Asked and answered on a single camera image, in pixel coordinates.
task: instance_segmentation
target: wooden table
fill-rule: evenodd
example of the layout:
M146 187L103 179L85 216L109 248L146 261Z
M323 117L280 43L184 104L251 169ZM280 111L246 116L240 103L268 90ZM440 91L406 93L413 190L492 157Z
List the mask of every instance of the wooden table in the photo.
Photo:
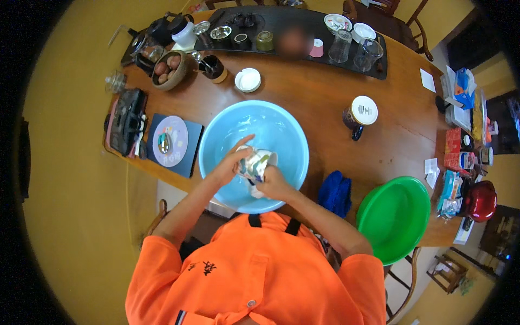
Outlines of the wooden table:
M212 12L196 13L193 18L196 22L207 20ZM260 99L282 106L298 120L309 144L309 170L301 192L317 200L325 177L340 170L352 179L352 209L347 220L355 224L363 198L395 177L414 176L433 194L424 180L424 160L437 157L442 164L444 159L444 132L448 126L444 115L437 112L436 94L422 86L419 68L434 77L438 94L441 72L404 45L389 37L385 40L386 80L305 60L221 51L214 54L230 74L216 85L202 74L190 72L173 90L162 92L135 65L125 67L123 72L127 75L127 87L138 87L148 94L146 115L150 120L154 113L160 113L206 126L220 111L239 101ZM260 88L249 94L238 91L234 84L236 73L247 67L256 68L262 76ZM375 101L379 117L364 130L359 141L353 141L352 132L343 124L342 112L360 95ZM186 192L201 181L198 165L193 177L187 179L151 160L124 159ZM436 190L440 188L440 179ZM288 206L281 211L298 218ZM432 215L420 245L451 246L459 225L458 219L445 224Z

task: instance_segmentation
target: pink cup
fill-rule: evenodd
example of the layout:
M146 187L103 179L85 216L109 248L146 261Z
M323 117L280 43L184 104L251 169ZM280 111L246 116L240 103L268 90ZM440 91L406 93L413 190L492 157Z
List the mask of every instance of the pink cup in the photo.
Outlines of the pink cup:
M314 39L313 49L309 53L313 58L320 58L323 56L323 41L319 38Z

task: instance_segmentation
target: person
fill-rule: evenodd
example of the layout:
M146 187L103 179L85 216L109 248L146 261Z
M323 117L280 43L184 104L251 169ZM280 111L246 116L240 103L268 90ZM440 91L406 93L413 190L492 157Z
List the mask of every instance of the person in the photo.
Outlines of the person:
M236 151L144 239L125 302L134 324L384 324L383 265L352 225L289 185L268 166L257 187L297 210L341 256L336 273L320 241L288 216L242 214L184 262L179 248L251 148Z

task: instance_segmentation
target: green basin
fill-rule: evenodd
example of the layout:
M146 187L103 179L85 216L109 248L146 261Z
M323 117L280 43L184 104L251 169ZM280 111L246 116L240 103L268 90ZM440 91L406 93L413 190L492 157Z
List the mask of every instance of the green basin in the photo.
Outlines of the green basin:
M390 265L421 240L430 217L430 196L415 177L397 177L373 189L357 213L357 228L370 241L374 256Z

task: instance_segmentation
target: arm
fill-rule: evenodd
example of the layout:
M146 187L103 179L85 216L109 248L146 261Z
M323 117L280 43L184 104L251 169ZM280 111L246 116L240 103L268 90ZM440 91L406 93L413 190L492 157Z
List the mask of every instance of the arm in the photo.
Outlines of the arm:
M251 148L237 151L237 148L254 138L246 136L233 147L218 166L198 184L195 189L179 202L157 225L152 235L170 241L177 249L189 231L194 227L211 198L236 175L240 159L251 154Z
M257 188L267 197L285 201L330 242L344 260L354 254L373 255L369 241L350 223L311 201L289 185L277 167L265 170L265 182Z

